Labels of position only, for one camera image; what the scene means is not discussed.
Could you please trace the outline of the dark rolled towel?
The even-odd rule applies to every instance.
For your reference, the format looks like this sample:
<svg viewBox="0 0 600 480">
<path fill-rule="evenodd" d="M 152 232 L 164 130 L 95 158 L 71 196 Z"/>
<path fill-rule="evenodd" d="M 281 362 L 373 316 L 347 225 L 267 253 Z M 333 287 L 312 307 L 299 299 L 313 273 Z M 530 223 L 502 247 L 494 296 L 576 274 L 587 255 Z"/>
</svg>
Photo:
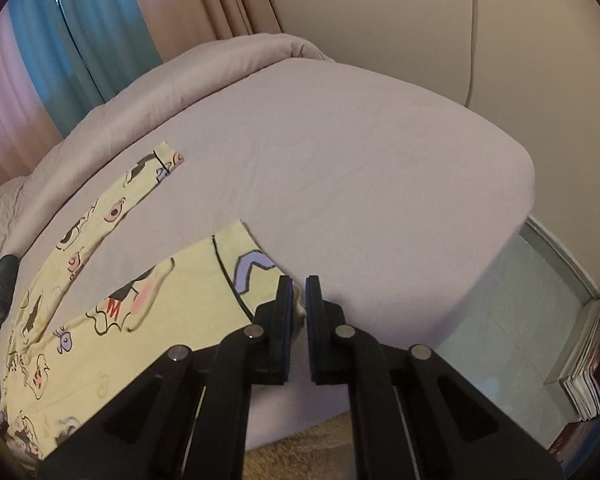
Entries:
<svg viewBox="0 0 600 480">
<path fill-rule="evenodd" d="M 16 288 L 20 260 L 15 255 L 0 259 L 0 328 L 8 318 Z"/>
</svg>

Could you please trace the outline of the yellow cartoon print pants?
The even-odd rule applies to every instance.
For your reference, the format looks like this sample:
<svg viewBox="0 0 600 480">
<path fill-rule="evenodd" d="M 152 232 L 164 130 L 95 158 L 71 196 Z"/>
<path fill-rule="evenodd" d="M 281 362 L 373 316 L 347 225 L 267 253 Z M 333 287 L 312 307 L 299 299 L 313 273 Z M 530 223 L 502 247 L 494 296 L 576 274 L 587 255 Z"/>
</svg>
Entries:
<svg viewBox="0 0 600 480">
<path fill-rule="evenodd" d="M 279 267 L 242 222 L 182 249 L 57 328 L 50 321 L 102 241 L 181 165 L 156 146 L 56 244 L 26 289 L 1 378 L 6 441 L 36 466 L 170 347 L 218 344 L 276 295 Z"/>
</svg>

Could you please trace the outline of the teal curtain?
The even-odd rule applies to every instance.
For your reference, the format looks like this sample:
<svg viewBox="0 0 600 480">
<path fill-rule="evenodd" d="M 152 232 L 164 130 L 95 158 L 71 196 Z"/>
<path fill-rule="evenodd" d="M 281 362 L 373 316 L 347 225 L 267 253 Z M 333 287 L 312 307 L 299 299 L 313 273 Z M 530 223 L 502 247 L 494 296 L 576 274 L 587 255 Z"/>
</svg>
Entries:
<svg viewBox="0 0 600 480">
<path fill-rule="evenodd" d="M 64 138 L 162 63 L 137 0 L 8 0 L 24 67 Z"/>
</svg>

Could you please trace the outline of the stack of magazines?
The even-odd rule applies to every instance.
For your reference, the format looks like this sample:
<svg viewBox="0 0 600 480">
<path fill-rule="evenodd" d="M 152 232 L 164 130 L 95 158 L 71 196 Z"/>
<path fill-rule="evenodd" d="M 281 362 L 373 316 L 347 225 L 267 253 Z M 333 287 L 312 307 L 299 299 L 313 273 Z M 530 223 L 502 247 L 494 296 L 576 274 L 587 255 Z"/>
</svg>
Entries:
<svg viewBox="0 0 600 480">
<path fill-rule="evenodd" d="M 600 416 L 600 299 L 582 308 L 557 367 L 557 385 L 577 422 Z"/>
</svg>

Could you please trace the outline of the pink curtain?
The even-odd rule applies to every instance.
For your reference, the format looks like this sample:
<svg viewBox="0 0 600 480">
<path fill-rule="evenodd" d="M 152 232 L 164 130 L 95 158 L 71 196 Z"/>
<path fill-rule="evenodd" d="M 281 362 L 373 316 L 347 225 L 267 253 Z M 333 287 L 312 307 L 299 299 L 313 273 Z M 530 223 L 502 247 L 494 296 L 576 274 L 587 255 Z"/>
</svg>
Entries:
<svg viewBox="0 0 600 480">
<path fill-rule="evenodd" d="M 270 0 L 137 2 L 162 63 L 198 44 L 280 29 Z M 30 174 L 65 139 L 24 67 L 7 5 L 8 0 L 0 0 L 0 186 Z"/>
</svg>

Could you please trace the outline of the pink folded duvet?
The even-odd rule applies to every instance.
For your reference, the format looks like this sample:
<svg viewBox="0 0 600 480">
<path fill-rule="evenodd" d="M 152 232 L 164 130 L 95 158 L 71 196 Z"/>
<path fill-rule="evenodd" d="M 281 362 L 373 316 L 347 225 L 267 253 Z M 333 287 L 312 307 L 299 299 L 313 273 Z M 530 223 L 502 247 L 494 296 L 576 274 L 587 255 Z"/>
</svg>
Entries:
<svg viewBox="0 0 600 480">
<path fill-rule="evenodd" d="M 308 40 L 287 34 L 208 42 L 95 107 L 35 170 L 0 186 L 0 258 L 23 257 L 64 203 L 136 141 L 212 93 L 290 58 L 327 56 Z"/>
</svg>

